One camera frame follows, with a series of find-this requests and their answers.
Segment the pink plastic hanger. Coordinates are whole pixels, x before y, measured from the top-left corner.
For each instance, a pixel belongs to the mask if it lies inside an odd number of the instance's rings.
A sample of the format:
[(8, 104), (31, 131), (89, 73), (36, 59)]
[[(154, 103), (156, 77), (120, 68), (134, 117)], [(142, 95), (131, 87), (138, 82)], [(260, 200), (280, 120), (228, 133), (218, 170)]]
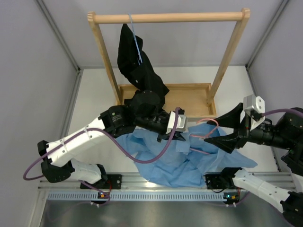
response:
[(216, 146), (205, 142), (205, 139), (220, 135), (217, 121), (208, 118), (199, 120), (196, 125), (188, 128), (188, 132), (190, 152), (203, 155), (212, 155), (218, 153), (218, 148)]

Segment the light blue shirt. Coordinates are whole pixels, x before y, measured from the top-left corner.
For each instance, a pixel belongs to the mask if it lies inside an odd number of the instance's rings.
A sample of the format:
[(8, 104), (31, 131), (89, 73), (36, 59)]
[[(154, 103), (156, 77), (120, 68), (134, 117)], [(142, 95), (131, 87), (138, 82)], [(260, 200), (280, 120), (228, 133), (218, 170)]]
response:
[[(149, 182), (167, 187), (202, 187), (203, 176), (208, 172), (219, 172), (226, 167), (254, 168), (257, 163), (237, 150), (227, 153), (209, 144), (200, 137), (226, 135), (222, 128), (206, 123), (191, 126), (182, 136), (185, 141), (173, 140), (158, 160), (145, 164), (135, 162), (139, 174)], [(166, 141), (157, 142), (157, 134), (136, 129), (133, 133), (117, 138), (117, 142), (131, 156), (145, 161), (155, 158), (163, 150)]]

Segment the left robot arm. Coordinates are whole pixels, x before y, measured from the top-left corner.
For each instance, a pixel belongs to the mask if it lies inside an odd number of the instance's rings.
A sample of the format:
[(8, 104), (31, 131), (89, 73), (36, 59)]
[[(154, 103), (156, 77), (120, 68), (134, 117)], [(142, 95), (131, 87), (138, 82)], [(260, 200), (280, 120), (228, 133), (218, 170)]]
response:
[(155, 92), (137, 91), (123, 105), (110, 107), (75, 133), (54, 142), (39, 142), (37, 146), (43, 159), (43, 176), (50, 183), (73, 179), (85, 181), (98, 189), (105, 187), (107, 174), (104, 167), (82, 163), (76, 160), (76, 156), (105, 139), (115, 141), (122, 135), (132, 133), (136, 127), (157, 133), (158, 142), (183, 141), (181, 132), (187, 122), (185, 111), (178, 108), (168, 113), (162, 107), (161, 99)]

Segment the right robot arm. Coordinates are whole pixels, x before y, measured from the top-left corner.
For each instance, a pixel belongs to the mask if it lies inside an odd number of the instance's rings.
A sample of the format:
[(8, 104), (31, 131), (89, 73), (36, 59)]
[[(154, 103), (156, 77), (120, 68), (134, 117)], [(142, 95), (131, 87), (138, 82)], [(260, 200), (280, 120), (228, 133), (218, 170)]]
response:
[[(286, 151), (281, 161), (291, 173), (303, 174), (303, 110), (300, 107), (258, 112), (239, 103), (228, 113), (208, 120), (207, 124), (233, 129), (225, 136), (206, 138), (227, 154), (247, 143), (279, 148)], [(205, 174), (208, 189), (244, 189), (266, 201), (294, 227), (303, 225), (303, 194), (275, 186), (249, 173), (242, 167), (225, 167)]]

